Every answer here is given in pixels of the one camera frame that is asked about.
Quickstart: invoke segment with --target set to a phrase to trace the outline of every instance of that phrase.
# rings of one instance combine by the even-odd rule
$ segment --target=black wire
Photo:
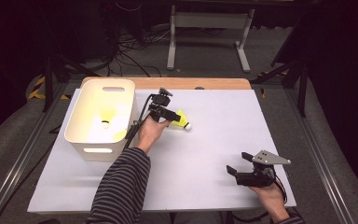
[[[281,190],[282,192],[282,196],[283,196],[283,203],[287,203],[287,194],[286,194],[286,189],[284,188],[283,186],[283,183],[282,181],[280,180],[280,178],[276,175],[276,179],[274,180],[274,183],[278,186],[278,188]],[[261,214],[260,216],[258,217],[253,217],[253,218],[250,218],[250,219],[242,219],[240,217],[236,217],[234,216],[234,214],[232,214],[232,216],[240,221],[240,222],[243,222],[243,223],[251,223],[251,222],[256,222],[256,221],[261,221],[261,218],[262,217],[266,217],[269,213],[268,212],[265,212],[263,214]]]
[[[139,115],[138,120],[137,120],[136,123],[134,124],[134,125],[138,126],[138,127],[137,127],[137,130],[135,130],[136,132],[133,133],[133,134],[129,137],[129,139],[127,140],[126,145],[125,145],[124,148],[123,148],[123,150],[125,150],[126,148],[128,148],[128,147],[130,146],[130,143],[131,143],[133,137],[136,135],[136,133],[138,132],[138,130],[139,130],[139,129],[141,128],[141,126],[144,124],[143,121],[142,121],[142,117],[144,116],[144,112],[145,112],[145,110],[146,110],[147,103],[149,102],[149,100],[150,100],[154,95],[155,95],[155,94],[150,94],[150,95],[147,97],[147,99],[146,99],[146,101],[145,101],[145,104],[144,104],[144,108],[142,109],[141,114]]]
[[[51,129],[48,133],[58,133],[60,131],[62,124],[60,124],[59,126]]]
[[[88,70],[90,70],[91,72],[95,72],[95,71],[98,71],[98,70],[101,70],[103,68],[105,68],[107,65],[109,65],[111,62],[113,61],[113,58],[112,59],[108,59],[107,62],[105,63],[101,63],[101,64],[98,64],[94,67],[86,67]],[[77,69],[72,69],[72,68],[65,68],[69,73],[71,74],[83,74],[83,72],[77,70]]]
[[[119,44],[119,46],[121,47],[120,52],[130,52],[130,50],[136,49],[134,47],[134,45],[135,45],[135,43],[131,43],[131,45],[130,44],[125,44],[125,45]]]
[[[118,58],[116,57],[116,58],[115,58],[115,61],[116,61],[117,65],[118,65],[119,68],[120,68],[120,76],[123,77],[123,71],[121,70],[121,64],[119,63],[120,60],[118,60],[118,61],[117,61],[117,60],[118,60]]]
[[[266,217],[266,216],[268,216],[268,215],[269,215],[269,213],[268,213],[268,212],[265,212],[265,213],[261,214],[261,215],[258,216],[258,217],[252,217],[252,218],[250,218],[250,219],[243,219],[243,218],[237,217],[237,216],[235,216],[234,214],[232,214],[232,216],[234,217],[234,219],[236,219],[236,220],[239,221],[239,222],[243,222],[243,223],[252,223],[252,222],[256,222],[256,221],[261,221],[261,218]]]
[[[144,68],[143,68],[140,64],[138,64],[135,60],[133,60],[132,57],[128,56],[127,54],[125,54],[125,53],[123,53],[123,52],[121,52],[121,54],[124,55],[124,56],[126,56],[127,58],[129,58],[129,59],[130,59],[131,61],[133,61],[134,63],[136,63],[136,65],[138,65],[138,67],[141,68],[141,70],[144,71],[145,74],[146,74],[148,77],[150,77],[150,75],[146,72],[146,70],[144,70]]]
[[[107,76],[107,77],[110,77],[110,63],[108,63],[106,67],[107,67],[107,74],[106,74],[106,76]]]
[[[129,65],[129,66],[137,66],[137,65],[135,65],[135,64],[130,64],[130,63],[124,63],[124,64]],[[159,69],[158,69],[157,67],[151,66],[151,65],[142,65],[142,66],[143,66],[143,67],[150,67],[150,68],[156,69],[157,72],[158,72],[158,74],[159,74],[159,76],[162,77],[161,72],[159,71]]]
[[[10,203],[11,199],[14,197],[14,195],[17,193],[17,191],[20,189],[20,187],[22,186],[22,184],[25,183],[25,181],[28,179],[28,177],[31,175],[31,173],[34,171],[34,169],[36,169],[36,167],[39,165],[39,163],[45,159],[45,157],[48,155],[48,153],[51,151],[51,149],[54,146],[54,143],[57,139],[57,136],[54,138],[54,140],[52,141],[52,143],[48,146],[48,149],[45,151],[45,153],[42,155],[42,157],[39,159],[39,161],[37,161],[37,163],[34,165],[34,167],[31,169],[30,172],[28,172],[28,174],[22,179],[22,181],[17,185],[16,188],[14,188],[13,192],[10,194],[10,196],[7,198],[7,201],[5,202],[5,204],[0,208],[0,217],[2,216],[2,214],[4,213],[7,205]]]
[[[136,50],[142,50],[142,49],[145,49],[147,48],[148,46],[150,46],[151,44],[153,43],[156,43],[156,42],[159,42],[163,35],[160,35],[161,33],[164,33],[167,34],[170,30],[163,30],[163,31],[159,31],[157,32],[156,34],[153,34],[151,33],[149,36],[146,36],[144,38],[144,43],[141,44],[139,47],[135,47],[136,44],[139,44],[139,42],[134,39],[134,38],[131,38],[131,39],[124,39],[124,40],[121,40],[121,41],[118,41],[117,43],[122,47],[122,48],[125,48],[127,50],[131,50],[131,49],[136,49]]]
[[[292,216],[297,216],[297,217],[300,217],[301,219],[304,220],[304,218],[300,215],[300,213],[297,211],[297,209],[295,207],[292,207],[293,210],[295,210],[294,213],[289,213],[289,215],[292,215]]]
[[[284,188],[283,183],[282,183],[282,181],[280,180],[280,178],[279,178],[278,176],[276,176],[276,179],[275,179],[274,183],[278,186],[278,188],[279,188],[279,189],[281,190],[281,192],[282,192],[283,202],[284,202],[284,203],[287,203],[286,189]]]
[[[213,31],[213,30],[217,30],[218,32],[216,32],[216,34],[212,33],[212,32],[209,32],[210,31]],[[205,33],[207,35],[221,35],[223,33],[225,29],[201,29],[200,31],[202,33]]]

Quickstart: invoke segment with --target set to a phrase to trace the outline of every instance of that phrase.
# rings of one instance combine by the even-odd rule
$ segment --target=striped shirt
[[[127,148],[106,171],[95,193],[87,224],[133,224],[141,214],[150,159],[139,148]],[[291,217],[280,224],[303,224]]]

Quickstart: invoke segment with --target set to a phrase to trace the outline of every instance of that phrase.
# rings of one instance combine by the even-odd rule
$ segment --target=gray floor
[[[169,41],[164,36],[159,42],[143,50],[131,50],[128,54],[141,65],[156,66],[164,77],[243,77],[256,78],[262,71],[270,71],[269,64],[278,52],[290,29],[252,29],[245,45],[245,52],[251,66],[251,73],[244,74],[233,43],[240,33],[225,31],[220,35],[207,35],[200,31],[182,32],[178,37],[175,69],[166,69]],[[115,73],[120,73],[116,63],[111,64]],[[154,68],[145,68],[157,77]],[[98,71],[106,75],[107,70]],[[126,76],[143,76],[142,70],[135,66],[122,64],[121,73]],[[31,89],[35,79],[30,83]],[[64,89],[65,94],[72,94],[81,82],[81,75],[75,75],[67,85],[56,84],[56,90]],[[254,85],[256,95],[263,110],[268,127],[276,147],[285,158],[293,164],[286,166],[289,181],[296,197],[297,210],[307,223],[358,223],[358,179],[353,174],[337,141],[332,135],[324,117],[312,85],[309,82],[306,100],[305,119],[298,116],[293,107],[296,88],[283,90],[279,79],[273,78],[263,86]],[[264,87],[266,97],[260,93]],[[44,101],[28,100],[27,105],[19,109],[0,127],[0,188],[8,185],[6,181],[12,167],[23,150],[29,152],[25,168],[18,169],[25,177],[54,140],[55,134],[48,133],[59,126],[63,120],[69,100],[57,100],[53,110],[42,114]],[[43,129],[37,129],[39,120],[45,119]],[[57,218],[61,223],[82,223],[87,214],[38,215],[27,213],[28,203],[34,192],[34,185],[40,176],[44,159],[26,179],[17,191],[6,210],[0,217],[0,223],[38,223],[50,218]],[[235,211],[239,217],[251,218],[261,214],[260,209],[252,211]],[[269,223],[267,218],[262,222]]]

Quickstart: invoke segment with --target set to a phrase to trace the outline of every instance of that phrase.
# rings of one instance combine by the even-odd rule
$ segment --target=metal stand
[[[167,69],[173,70],[176,52],[176,27],[199,27],[199,28],[225,28],[225,29],[242,29],[241,41],[235,43],[238,56],[240,57],[242,69],[245,73],[250,72],[250,66],[246,59],[243,47],[255,10],[249,10],[248,14],[223,14],[223,13],[192,13],[192,12],[176,12],[175,6],[171,10],[171,43],[168,52]]]
[[[67,82],[70,78],[65,68],[66,64],[69,64],[88,77],[99,77],[99,75],[93,73],[88,68],[80,65],[79,63],[75,63],[60,54],[50,54],[50,56],[46,59],[45,64],[46,101],[43,112],[46,112],[53,102],[53,73],[60,82]]]
[[[297,98],[297,107],[303,118],[305,118],[305,96],[307,91],[307,79],[308,79],[308,66],[307,63],[301,61],[294,61],[286,63],[271,72],[268,72],[262,77],[258,77],[254,80],[250,80],[251,84],[261,84],[262,82],[279,75],[280,73],[289,69],[286,77],[282,81],[284,89],[291,89],[294,87],[298,79],[300,78],[300,86]]]

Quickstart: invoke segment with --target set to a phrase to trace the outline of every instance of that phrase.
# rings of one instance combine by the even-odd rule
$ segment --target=wrist
[[[148,142],[146,142],[146,141],[140,141],[136,147],[138,147],[138,148],[141,149],[145,154],[147,154],[147,152],[149,152],[150,148],[152,147],[152,144],[151,144],[151,143],[148,143]]]
[[[274,223],[279,223],[281,221],[286,220],[287,218],[290,218],[284,207],[279,209],[273,209],[271,211],[268,211],[268,213]]]

